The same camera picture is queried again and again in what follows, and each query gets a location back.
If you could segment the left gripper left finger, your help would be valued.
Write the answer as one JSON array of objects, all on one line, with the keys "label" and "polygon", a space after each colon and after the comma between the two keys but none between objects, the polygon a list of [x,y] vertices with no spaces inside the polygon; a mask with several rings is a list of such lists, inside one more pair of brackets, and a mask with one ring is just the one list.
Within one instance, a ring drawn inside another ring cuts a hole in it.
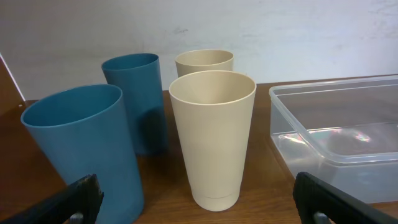
[{"label": "left gripper left finger", "polygon": [[1,224],[64,223],[76,213],[83,215],[82,223],[95,223],[103,198],[96,174],[86,175]]}]

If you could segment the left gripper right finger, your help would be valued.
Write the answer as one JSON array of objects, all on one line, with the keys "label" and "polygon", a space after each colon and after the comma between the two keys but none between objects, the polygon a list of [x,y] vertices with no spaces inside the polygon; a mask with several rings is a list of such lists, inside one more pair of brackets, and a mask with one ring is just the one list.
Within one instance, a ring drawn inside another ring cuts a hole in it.
[{"label": "left gripper right finger", "polygon": [[397,219],[308,172],[295,178],[293,198],[302,223],[397,224]]}]

